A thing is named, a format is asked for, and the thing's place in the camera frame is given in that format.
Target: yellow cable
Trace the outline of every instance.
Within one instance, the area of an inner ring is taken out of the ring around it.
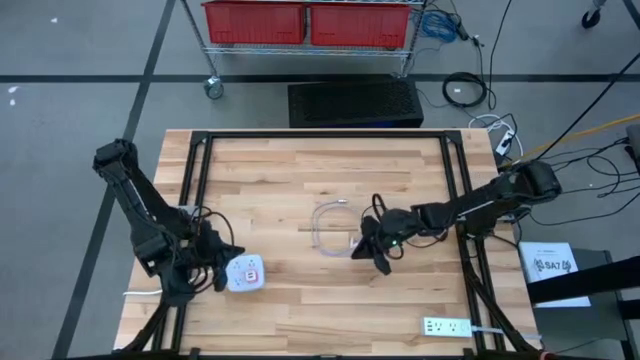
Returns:
[[[609,128],[611,126],[616,126],[616,125],[628,123],[630,121],[635,121],[635,120],[640,120],[640,114],[627,116],[626,118],[614,120],[614,121],[608,122],[606,124],[603,124],[603,125],[600,125],[600,126],[596,126],[594,128],[591,128],[591,129],[587,129],[587,130],[584,130],[584,131],[577,132],[575,134],[567,135],[562,140],[560,140],[558,142],[558,144],[566,142],[566,141],[569,141],[569,140],[574,140],[574,139],[577,139],[577,138],[580,138],[580,137],[583,137],[583,136],[586,136],[586,135],[591,135],[591,134],[597,133],[598,131],[602,131],[602,130],[604,130],[606,128]],[[524,159],[526,157],[531,156],[532,154],[535,154],[537,152],[543,151],[546,148],[548,148],[549,146],[551,146],[551,144],[553,144],[553,142],[549,142],[549,143],[546,143],[544,145],[540,145],[537,148],[535,148],[535,149],[533,149],[531,151],[528,151],[527,153],[525,153],[520,158],[514,159],[513,161]]]

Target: cable bundle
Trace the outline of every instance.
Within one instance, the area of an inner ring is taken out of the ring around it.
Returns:
[[[452,43],[458,37],[459,16],[444,11],[427,11],[420,22],[420,36],[438,39],[444,43]]]

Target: wire shelf cart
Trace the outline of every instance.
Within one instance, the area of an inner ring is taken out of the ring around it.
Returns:
[[[272,2],[281,0],[257,0],[260,2]],[[396,4],[419,6],[416,23],[422,23],[422,17],[427,7],[428,0],[302,0],[295,2],[303,3],[330,3],[330,4]],[[400,59],[400,72],[398,76],[406,77],[409,72],[409,64],[415,55],[414,49],[418,39],[419,27],[415,26],[411,31],[408,45],[401,49],[386,49],[383,47],[363,47],[363,46],[314,46],[311,45],[308,36],[299,45],[268,45],[268,44],[212,44],[207,46],[198,25],[193,17],[193,13],[187,0],[180,0],[187,19],[191,24],[193,33],[196,36],[200,50],[205,57],[211,73],[211,77],[204,83],[204,90],[207,97],[212,100],[218,99],[224,93],[224,87],[216,69],[214,57],[224,54],[242,55],[326,55],[326,56],[366,56],[366,57],[392,57]]]

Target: wooden plank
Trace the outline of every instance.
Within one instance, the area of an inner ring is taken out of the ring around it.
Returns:
[[[155,184],[171,204],[178,201],[190,134],[170,130],[162,147]],[[464,129],[462,134],[473,186],[484,185],[496,176],[488,136],[482,130]],[[199,149],[190,202],[201,156]],[[453,162],[462,193],[455,153]],[[428,249],[406,246],[404,258],[391,261],[389,276],[371,261],[326,257],[312,246],[310,218],[316,206],[345,198],[354,209],[327,212],[319,222],[321,241],[337,250],[359,236],[360,212],[375,192],[389,207],[447,201],[438,141],[216,139],[205,205],[229,218],[238,245],[263,257],[267,282],[252,293],[197,295],[187,310],[181,352],[197,346],[205,354],[460,355],[463,348],[473,347],[471,339],[420,335],[424,316],[469,317],[453,230]],[[228,241],[224,223],[217,218],[211,222]],[[513,240],[510,227],[496,230]],[[488,239],[486,248],[498,303],[519,330],[536,333],[515,248],[496,239]],[[136,263],[129,289],[158,286],[158,279],[149,279]],[[126,297],[116,347],[133,339],[159,299]],[[482,305],[481,312],[486,324]],[[165,347],[174,316],[172,311]]]

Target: gray floor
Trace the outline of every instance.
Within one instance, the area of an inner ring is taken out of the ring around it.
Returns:
[[[458,0],[467,30],[478,34],[488,71],[490,47],[506,0]],[[622,1],[610,0],[601,23],[584,31],[579,19],[588,0],[514,1],[495,54],[496,74],[608,74],[618,71],[640,48],[640,32]],[[191,1],[204,26],[199,2]],[[445,0],[438,4],[449,9]],[[142,75],[160,23],[164,2],[138,0],[0,1],[0,78],[3,75]],[[420,39],[418,49],[436,45]],[[398,61],[363,58],[228,56],[224,75],[305,73],[391,73]],[[182,8],[176,4],[155,74],[206,74]],[[468,43],[425,51],[414,73],[478,71]],[[640,63],[629,73],[640,73]],[[11,83],[0,87],[0,359],[51,356],[80,264],[98,214],[105,185],[91,170],[95,149],[122,136],[138,83]],[[281,128],[288,125],[287,83],[227,83],[216,102],[198,83],[151,83],[134,141],[142,169],[151,177],[168,128]],[[18,89],[9,93],[9,89]],[[460,96],[469,96],[463,85]],[[593,100],[604,83],[498,82],[497,114],[518,119],[525,150],[557,135]],[[439,82],[418,83],[434,104],[443,104]],[[579,129],[640,112],[640,83],[619,83],[585,118]],[[423,104],[424,127],[466,127],[469,117],[451,107]],[[485,105],[472,111],[487,112]],[[624,135],[624,127],[558,146],[556,152],[601,146]],[[608,155],[622,171],[633,169],[621,148]],[[565,189],[611,181],[581,164],[559,173]],[[634,192],[605,199],[596,193],[565,195],[535,209],[540,221],[604,213]],[[568,241],[579,248],[609,250],[614,259],[640,253],[635,214],[624,212],[589,222],[542,227],[523,222],[525,241]],[[113,344],[133,257],[128,226],[112,211],[70,355],[107,353]],[[552,350],[579,343],[541,329]],[[615,343],[603,340],[569,354],[621,358]]]

